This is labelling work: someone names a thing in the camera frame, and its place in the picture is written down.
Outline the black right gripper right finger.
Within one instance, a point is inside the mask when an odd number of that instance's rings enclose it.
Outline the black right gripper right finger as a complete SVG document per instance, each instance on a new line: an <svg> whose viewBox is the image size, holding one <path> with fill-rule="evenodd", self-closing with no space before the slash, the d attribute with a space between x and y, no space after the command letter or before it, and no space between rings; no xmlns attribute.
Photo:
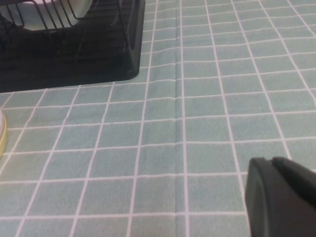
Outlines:
<svg viewBox="0 0 316 237"><path fill-rule="evenodd" d="M274 157L271 163L298 196L316 206L315 172L284 157Z"/></svg>

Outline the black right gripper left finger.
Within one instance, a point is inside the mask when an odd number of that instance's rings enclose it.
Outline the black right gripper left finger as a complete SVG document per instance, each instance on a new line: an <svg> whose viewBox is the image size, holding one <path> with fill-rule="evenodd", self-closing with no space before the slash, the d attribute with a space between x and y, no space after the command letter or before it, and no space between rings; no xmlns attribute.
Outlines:
<svg viewBox="0 0 316 237"><path fill-rule="evenodd" d="M271 160L250 160L245 203L252 237L316 235L316 207L292 190Z"/></svg>

